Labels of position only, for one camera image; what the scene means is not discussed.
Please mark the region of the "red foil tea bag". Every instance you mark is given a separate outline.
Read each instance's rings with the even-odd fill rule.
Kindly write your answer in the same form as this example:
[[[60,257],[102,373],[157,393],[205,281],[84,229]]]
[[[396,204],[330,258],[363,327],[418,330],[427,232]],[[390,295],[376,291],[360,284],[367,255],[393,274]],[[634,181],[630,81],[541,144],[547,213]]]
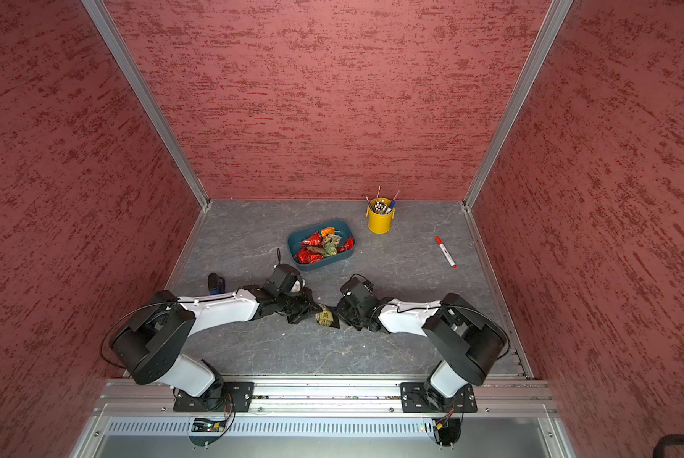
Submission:
[[[301,242],[302,246],[322,246],[323,245],[323,237],[321,236],[321,233],[319,231],[314,232],[309,236],[308,238],[305,238],[305,240],[302,240]]]
[[[337,253],[343,253],[348,250],[351,250],[355,247],[355,239],[354,238],[348,238],[344,244],[341,244],[337,248]]]
[[[316,252],[313,248],[309,249],[303,246],[294,256],[294,259],[300,264],[317,263],[325,259],[325,255]]]

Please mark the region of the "orange foil tea bag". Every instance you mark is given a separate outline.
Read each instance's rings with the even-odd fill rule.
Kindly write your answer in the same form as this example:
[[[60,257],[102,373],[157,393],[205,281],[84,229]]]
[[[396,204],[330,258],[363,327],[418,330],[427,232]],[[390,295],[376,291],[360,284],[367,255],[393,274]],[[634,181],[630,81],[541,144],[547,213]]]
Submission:
[[[324,228],[320,231],[320,234],[322,237],[326,237],[328,235],[334,235],[335,233],[336,233],[336,229],[333,226]]]

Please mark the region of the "clear tea bag green label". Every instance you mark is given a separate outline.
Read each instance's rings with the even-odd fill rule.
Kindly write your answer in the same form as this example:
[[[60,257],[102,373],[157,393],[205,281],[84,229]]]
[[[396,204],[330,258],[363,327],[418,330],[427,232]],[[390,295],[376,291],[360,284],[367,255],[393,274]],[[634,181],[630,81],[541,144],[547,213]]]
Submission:
[[[341,237],[336,234],[327,234],[322,239],[322,248],[325,257],[332,257],[338,253],[338,246],[341,242]]]

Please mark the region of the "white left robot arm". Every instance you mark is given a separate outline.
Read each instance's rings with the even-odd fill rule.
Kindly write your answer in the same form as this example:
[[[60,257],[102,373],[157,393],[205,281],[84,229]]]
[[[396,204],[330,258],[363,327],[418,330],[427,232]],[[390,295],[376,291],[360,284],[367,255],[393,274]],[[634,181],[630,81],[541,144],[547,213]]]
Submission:
[[[246,285],[229,293],[178,297],[168,290],[137,309],[112,331],[108,345],[138,385],[161,383],[217,410],[226,397],[221,374],[184,353],[189,337],[210,328],[257,321],[274,314],[299,324],[324,307],[305,286],[300,272],[277,265],[262,285]]]

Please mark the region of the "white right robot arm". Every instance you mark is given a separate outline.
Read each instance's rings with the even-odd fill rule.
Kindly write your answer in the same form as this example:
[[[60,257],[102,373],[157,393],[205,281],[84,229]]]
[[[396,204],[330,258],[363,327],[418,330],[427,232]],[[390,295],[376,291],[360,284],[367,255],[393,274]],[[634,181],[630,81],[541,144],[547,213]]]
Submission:
[[[467,385],[482,385],[510,349],[506,332],[458,294],[429,303],[379,299],[373,284],[355,275],[340,292],[336,313],[348,326],[418,335],[437,349],[441,362],[423,384],[425,402],[435,410],[452,404]]]

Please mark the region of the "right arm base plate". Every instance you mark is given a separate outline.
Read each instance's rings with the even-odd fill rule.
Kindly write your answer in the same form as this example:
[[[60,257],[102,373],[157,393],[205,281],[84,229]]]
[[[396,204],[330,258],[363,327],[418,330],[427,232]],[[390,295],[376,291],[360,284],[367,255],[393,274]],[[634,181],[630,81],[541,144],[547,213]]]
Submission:
[[[428,383],[402,383],[400,398],[404,413],[477,413],[473,386],[466,384],[452,397],[445,397]]]

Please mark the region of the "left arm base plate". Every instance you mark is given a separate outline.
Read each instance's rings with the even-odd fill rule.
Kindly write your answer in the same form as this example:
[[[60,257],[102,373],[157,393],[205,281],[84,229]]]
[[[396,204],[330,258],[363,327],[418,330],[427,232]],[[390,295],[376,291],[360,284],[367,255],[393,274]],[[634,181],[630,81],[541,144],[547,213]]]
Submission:
[[[252,401],[254,383],[215,382],[198,397],[179,390],[175,395],[175,412],[248,412]]]

